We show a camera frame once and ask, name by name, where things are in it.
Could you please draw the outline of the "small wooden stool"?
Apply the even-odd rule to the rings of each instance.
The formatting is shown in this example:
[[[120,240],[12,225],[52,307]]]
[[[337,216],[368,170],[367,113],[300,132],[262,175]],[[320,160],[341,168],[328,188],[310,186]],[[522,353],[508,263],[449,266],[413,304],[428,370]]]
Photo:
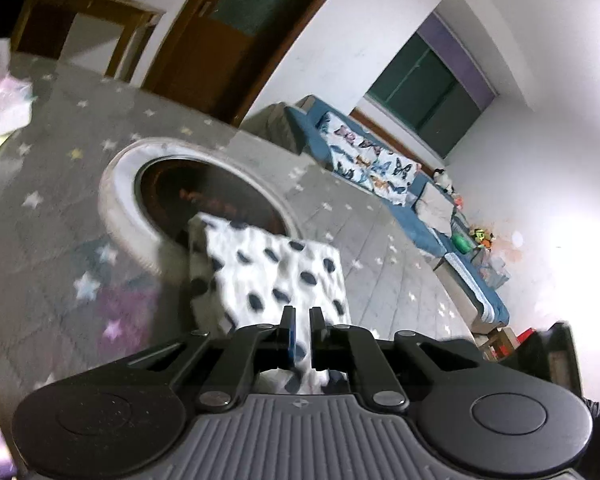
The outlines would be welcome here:
[[[513,330],[497,327],[486,335],[486,341],[480,350],[488,361],[498,362],[513,354],[519,347],[519,341]]]

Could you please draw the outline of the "dark green window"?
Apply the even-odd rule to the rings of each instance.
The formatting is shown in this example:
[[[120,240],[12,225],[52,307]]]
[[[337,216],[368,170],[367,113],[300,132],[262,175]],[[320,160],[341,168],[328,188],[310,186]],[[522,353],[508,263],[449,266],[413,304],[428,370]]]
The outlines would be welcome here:
[[[366,96],[445,158],[496,92],[452,30],[431,13]]]

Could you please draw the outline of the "grey star quilted table cover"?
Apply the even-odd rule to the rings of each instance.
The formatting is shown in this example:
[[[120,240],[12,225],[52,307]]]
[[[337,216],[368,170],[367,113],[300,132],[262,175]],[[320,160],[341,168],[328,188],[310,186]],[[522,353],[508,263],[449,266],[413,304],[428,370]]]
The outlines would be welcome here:
[[[381,338],[468,337],[460,312],[388,209],[306,156],[83,68],[18,54],[30,125],[0,148],[0,419],[31,391],[188,332],[186,285],[163,281],[98,212],[110,160],[173,138],[236,160],[340,252],[354,324]]]

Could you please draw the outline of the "white navy polka-dot garment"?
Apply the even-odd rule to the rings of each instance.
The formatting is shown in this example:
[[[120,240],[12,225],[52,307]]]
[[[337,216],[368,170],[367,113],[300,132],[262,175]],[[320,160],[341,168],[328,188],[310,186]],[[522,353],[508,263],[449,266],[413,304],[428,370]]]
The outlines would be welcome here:
[[[319,307],[329,325],[351,322],[338,249],[211,214],[189,220],[188,239],[190,305],[204,332],[230,336],[242,327],[277,324],[284,307],[296,310],[294,367],[261,373],[258,391],[321,394],[343,378],[313,367],[309,319]]]

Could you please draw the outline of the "red plastic stool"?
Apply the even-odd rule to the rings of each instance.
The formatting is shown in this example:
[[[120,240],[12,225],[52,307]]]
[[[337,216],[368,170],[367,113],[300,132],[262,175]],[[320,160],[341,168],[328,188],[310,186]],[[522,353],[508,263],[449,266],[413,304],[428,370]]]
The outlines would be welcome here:
[[[534,328],[528,328],[517,336],[518,344],[523,344],[529,337],[536,333]]]

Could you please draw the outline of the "brown wooden door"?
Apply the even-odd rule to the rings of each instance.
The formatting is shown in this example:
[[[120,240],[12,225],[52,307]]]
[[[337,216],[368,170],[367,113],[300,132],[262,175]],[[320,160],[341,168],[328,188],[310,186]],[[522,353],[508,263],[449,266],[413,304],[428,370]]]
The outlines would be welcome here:
[[[187,0],[145,90],[239,125],[327,0]]]

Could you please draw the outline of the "tissue pack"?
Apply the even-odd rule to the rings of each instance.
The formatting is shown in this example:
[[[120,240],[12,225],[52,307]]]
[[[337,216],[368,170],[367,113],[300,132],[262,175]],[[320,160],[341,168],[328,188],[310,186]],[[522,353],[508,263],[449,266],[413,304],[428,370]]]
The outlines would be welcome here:
[[[10,74],[10,41],[0,39],[0,136],[30,124],[32,84]]]

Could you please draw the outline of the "wooden side table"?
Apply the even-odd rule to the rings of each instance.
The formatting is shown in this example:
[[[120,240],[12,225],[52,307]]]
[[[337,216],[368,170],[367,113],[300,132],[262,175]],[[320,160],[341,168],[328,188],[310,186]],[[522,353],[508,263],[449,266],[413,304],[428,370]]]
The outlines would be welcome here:
[[[148,41],[164,15],[163,10],[138,0],[26,0],[10,38],[14,52],[21,50],[22,37],[38,6],[68,13],[71,21],[77,15],[83,15],[120,26],[122,32],[108,61],[105,76],[124,82],[131,81]]]

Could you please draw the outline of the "panda plush toy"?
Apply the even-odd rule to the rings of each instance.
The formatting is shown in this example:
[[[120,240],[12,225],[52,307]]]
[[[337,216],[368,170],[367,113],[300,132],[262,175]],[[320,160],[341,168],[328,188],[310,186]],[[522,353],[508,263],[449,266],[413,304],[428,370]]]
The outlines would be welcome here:
[[[438,168],[434,170],[432,180],[434,180],[434,184],[439,188],[442,188],[445,193],[452,194],[454,192],[453,181],[444,169]]]

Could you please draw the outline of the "beige throw pillow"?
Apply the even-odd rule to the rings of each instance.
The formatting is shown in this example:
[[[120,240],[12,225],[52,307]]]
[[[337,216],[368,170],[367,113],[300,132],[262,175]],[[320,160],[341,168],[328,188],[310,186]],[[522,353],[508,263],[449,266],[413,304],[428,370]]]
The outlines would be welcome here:
[[[446,236],[452,235],[454,204],[434,184],[427,183],[415,203],[415,212],[428,228]]]

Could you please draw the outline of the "butterfly print cushion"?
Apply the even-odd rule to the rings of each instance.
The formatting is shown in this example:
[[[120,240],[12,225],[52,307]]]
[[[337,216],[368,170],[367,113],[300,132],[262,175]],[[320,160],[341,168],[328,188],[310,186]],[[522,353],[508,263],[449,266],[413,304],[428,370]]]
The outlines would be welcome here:
[[[354,132],[332,112],[321,118],[318,131],[337,174],[393,205],[406,205],[418,162]]]

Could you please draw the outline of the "blue corner sofa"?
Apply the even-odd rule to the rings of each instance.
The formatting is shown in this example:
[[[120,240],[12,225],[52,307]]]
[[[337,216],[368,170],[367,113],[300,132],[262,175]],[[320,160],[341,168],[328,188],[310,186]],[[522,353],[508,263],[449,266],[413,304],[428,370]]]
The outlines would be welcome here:
[[[508,324],[501,298],[452,243],[451,196],[416,159],[316,96],[265,107],[241,127],[335,178],[329,224],[313,232],[343,254],[355,322],[442,336],[457,324],[478,335]]]

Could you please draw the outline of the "colourful toy pile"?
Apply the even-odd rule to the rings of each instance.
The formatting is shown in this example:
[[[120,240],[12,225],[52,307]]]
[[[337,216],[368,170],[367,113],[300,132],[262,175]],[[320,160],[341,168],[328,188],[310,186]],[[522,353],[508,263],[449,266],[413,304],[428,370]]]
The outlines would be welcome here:
[[[496,240],[495,235],[486,228],[471,228],[469,235],[478,246],[486,250],[491,250],[494,240]]]

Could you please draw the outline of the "round black induction cooktop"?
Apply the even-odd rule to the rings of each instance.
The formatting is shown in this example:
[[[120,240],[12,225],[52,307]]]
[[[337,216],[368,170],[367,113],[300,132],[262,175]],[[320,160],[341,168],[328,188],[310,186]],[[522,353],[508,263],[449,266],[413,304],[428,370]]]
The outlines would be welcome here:
[[[170,138],[132,143],[99,182],[98,212],[107,234],[160,280],[188,281],[188,222],[200,212],[301,235],[284,196],[220,148]]]

